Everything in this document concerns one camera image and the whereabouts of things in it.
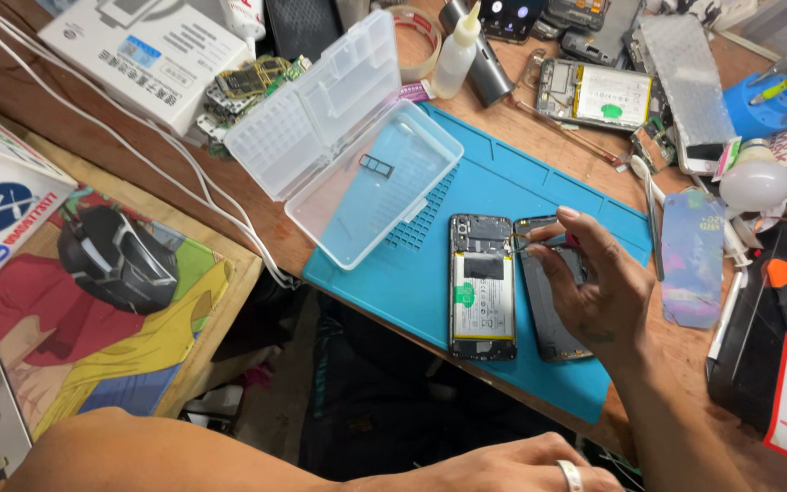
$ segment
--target tape roll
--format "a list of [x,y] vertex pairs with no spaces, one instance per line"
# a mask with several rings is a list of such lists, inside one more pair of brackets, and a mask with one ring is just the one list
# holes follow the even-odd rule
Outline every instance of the tape roll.
[[402,83],[409,84],[418,82],[427,77],[436,65],[439,58],[439,51],[443,48],[443,34],[439,26],[427,12],[408,5],[395,5],[388,8],[388,12],[393,15],[393,25],[414,29],[427,39],[433,48],[433,54],[425,61],[417,65],[399,64],[399,78]]

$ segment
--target clear plastic storage box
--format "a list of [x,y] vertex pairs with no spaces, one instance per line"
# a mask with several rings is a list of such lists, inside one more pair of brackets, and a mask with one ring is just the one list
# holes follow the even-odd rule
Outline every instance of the clear plastic storage box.
[[235,159],[350,270],[426,204],[464,147],[399,95],[394,18],[378,10],[226,133]]

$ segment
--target glue bottle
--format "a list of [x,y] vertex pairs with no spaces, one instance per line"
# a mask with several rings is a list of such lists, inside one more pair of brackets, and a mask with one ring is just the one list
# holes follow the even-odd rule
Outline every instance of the glue bottle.
[[478,22],[478,9],[481,2],[475,2],[469,15],[460,17],[454,32],[445,39],[443,50],[430,85],[437,97],[451,99],[457,95],[464,84],[466,73],[475,60],[475,39],[482,31]]

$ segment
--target blue silicone repair mat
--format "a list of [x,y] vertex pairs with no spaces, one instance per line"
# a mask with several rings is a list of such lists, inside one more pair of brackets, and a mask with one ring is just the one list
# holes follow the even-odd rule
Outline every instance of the blue silicone repair mat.
[[[427,196],[428,206],[401,222],[354,270],[336,266],[315,248],[302,276],[422,339],[447,349],[449,218],[501,215],[517,220],[552,215],[558,205],[591,214],[640,263],[651,241],[645,215],[428,104],[434,121],[464,145],[460,163]],[[594,423],[609,377],[595,359],[543,363],[536,348],[520,265],[515,265],[518,356],[478,363],[536,397]]]

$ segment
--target bubble wrap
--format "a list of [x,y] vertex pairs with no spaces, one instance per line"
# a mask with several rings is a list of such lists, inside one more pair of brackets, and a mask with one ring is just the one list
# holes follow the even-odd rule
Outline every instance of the bubble wrap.
[[735,137],[719,71],[697,17],[646,16],[642,29],[683,143],[719,144]]

